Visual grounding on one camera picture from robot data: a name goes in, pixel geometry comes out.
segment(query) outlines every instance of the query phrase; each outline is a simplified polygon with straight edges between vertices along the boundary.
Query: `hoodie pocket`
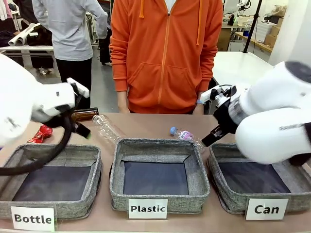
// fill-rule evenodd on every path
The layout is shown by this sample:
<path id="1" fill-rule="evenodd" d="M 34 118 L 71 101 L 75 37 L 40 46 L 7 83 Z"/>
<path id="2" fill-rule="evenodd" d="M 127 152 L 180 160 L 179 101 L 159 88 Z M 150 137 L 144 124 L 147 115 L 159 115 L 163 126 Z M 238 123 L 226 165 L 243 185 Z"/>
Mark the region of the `hoodie pocket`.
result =
<path id="1" fill-rule="evenodd" d="M 140 63 L 127 80 L 129 84 L 128 99 L 140 106 L 157 104 L 161 65 Z"/>
<path id="2" fill-rule="evenodd" d="M 169 109 L 179 110 L 195 105 L 196 86 L 187 69 L 166 66 L 161 103 Z"/>

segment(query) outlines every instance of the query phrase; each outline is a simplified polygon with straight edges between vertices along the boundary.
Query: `drawstring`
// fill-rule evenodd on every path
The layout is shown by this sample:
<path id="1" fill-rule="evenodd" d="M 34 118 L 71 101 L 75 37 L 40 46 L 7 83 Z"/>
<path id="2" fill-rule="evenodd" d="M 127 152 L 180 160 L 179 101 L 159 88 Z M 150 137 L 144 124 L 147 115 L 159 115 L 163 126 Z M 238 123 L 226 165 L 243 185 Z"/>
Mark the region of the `drawstring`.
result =
<path id="1" fill-rule="evenodd" d="M 200 39 L 200 30 L 201 30 L 201 18 L 202 18 L 202 0 L 200 0 L 200 8 L 199 8 L 199 26 L 198 26 L 198 35 L 196 40 L 196 46 L 199 46 Z"/>
<path id="2" fill-rule="evenodd" d="M 139 14 L 139 18 L 144 18 L 144 2 L 145 2 L 145 0 L 140 0 L 140 14 Z"/>

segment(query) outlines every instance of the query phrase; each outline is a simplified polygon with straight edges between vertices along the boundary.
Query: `gray long sleeve shirt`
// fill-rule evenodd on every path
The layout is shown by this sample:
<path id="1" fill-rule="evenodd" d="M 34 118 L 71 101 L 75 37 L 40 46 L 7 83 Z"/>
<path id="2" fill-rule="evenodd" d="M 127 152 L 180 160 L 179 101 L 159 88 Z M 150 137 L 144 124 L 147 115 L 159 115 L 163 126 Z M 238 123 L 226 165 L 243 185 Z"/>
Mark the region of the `gray long sleeve shirt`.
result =
<path id="1" fill-rule="evenodd" d="M 93 57 L 86 12 L 96 19 L 97 35 L 107 36 L 107 13 L 97 0 L 32 0 L 39 23 L 52 32 L 55 58 L 84 61 Z"/>

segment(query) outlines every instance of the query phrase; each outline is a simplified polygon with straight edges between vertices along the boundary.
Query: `pink clothing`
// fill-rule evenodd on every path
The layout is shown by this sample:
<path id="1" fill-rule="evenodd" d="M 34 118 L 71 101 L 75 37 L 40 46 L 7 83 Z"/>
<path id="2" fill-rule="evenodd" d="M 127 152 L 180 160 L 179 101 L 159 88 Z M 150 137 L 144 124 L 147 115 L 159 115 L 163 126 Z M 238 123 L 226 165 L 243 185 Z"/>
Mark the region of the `pink clothing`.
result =
<path id="1" fill-rule="evenodd" d="M 4 5 L 5 5 L 5 9 L 6 9 L 6 15 L 8 18 L 12 18 L 12 12 L 9 8 L 9 4 L 8 4 L 8 0 L 3 0 Z"/>

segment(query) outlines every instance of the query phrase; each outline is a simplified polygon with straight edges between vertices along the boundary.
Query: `person in orange hoodie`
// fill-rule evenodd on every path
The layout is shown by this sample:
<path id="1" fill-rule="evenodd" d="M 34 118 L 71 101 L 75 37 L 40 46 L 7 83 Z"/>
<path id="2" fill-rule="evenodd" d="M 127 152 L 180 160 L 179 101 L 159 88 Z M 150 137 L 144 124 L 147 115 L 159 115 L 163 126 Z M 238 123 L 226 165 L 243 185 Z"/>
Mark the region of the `person in orange hoodie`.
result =
<path id="1" fill-rule="evenodd" d="M 203 114 L 221 0 L 115 0 L 111 60 L 121 113 Z"/>

